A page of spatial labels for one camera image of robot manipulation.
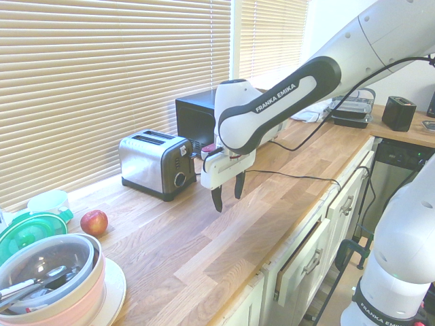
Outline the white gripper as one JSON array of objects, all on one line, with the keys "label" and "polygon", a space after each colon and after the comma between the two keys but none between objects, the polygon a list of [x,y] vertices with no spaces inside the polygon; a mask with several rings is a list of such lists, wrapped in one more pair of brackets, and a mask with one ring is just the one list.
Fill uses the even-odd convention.
[{"label": "white gripper", "polygon": [[201,185],[211,190],[211,197],[217,212],[221,213],[222,185],[230,179],[236,177],[234,186],[234,196],[240,199],[245,182],[245,172],[252,166],[256,159],[256,150],[238,158],[231,158],[223,152],[215,153],[204,161],[201,170]]}]

